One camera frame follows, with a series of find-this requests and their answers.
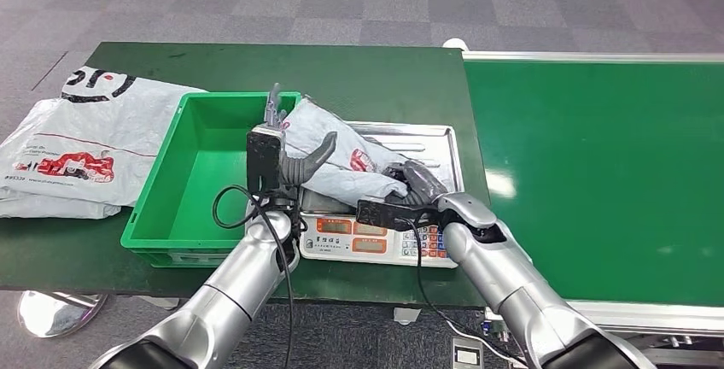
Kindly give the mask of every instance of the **green plastic crate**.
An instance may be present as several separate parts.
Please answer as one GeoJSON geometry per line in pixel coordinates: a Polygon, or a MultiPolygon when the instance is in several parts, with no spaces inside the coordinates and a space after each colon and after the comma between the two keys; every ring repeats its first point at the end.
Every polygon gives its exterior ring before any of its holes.
{"type": "MultiPolygon", "coordinates": [[[[247,132],[263,121],[266,95],[189,93],[181,99],[121,245],[154,267],[217,267],[224,260],[243,227],[216,226],[211,204],[226,185],[246,185],[247,132]]],[[[297,92],[280,96],[287,111],[301,99],[297,92]]],[[[242,193],[229,191],[219,217],[239,220],[246,205],[242,193]]]]}

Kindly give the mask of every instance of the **orange display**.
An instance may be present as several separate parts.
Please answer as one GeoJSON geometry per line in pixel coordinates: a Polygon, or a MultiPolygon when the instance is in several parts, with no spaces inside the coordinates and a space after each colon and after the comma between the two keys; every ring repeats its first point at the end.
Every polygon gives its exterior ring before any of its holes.
{"type": "Polygon", "coordinates": [[[317,231],[330,234],[351,234],[352,221],[317,218],[317,231]]]}
{"type": "Polygon", "coordinates": [[[371,235],[373,237],[385,237],[387,235],[387,228],[380,228],[379,226],[372,226],[367,224],[360,224],[359,222],[354,223],[354,234],[355,235],[371,235]]]}
{"type": "Polygon", "coordinates": [[[376,238],[355,238],[352,240],[352,251],[384,254],[387,251],[387,241],[376,238]]]}

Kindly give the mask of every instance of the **scale display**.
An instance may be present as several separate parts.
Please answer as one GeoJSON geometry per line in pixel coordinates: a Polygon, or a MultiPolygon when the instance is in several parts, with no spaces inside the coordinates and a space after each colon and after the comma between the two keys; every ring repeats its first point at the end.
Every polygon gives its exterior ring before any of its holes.
{"type": "Polygon", "coordinates": [[[308,259],[454,268],[436,226],[418,228],[420,248],[412,231],[394,231],[360,224],[354,218],[305,216],[309,229],[301,235],[301,254],[308,259]]]}

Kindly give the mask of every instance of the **stainless steel tray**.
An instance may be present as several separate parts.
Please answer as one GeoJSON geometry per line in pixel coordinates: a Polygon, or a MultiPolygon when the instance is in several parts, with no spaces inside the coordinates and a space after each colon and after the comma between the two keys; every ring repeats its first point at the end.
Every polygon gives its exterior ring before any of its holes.
{"type": "MultiPolygon", "coordinates": [[[[450,126],[348,121],[359,135],[407,158],[422,162],[452,192],[463,191],[458,142],[450,126]]],[[[302,190],[303,215],[354,214],[354,208],[327,196],[302,190]]]]}

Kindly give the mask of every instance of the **scale keypad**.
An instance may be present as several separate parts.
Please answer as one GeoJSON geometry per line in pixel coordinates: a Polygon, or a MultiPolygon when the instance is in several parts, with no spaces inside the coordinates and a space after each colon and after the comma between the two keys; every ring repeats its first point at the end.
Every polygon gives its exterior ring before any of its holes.
{"type": "Polygon", "coordinates": [[[424,226],[417,229],[417,233],[420,235],[420,246],[417,247],[417,240],[415,239],[415,233],[412,231],[403,232],[402,249],[400,254],[402,256],[410,256],[417,258],[417,251],[423,258],[447,258],[447,251],[445,251],[445,244],[442,242],[442,232],[437,231],[437,226],[424,226]]]}

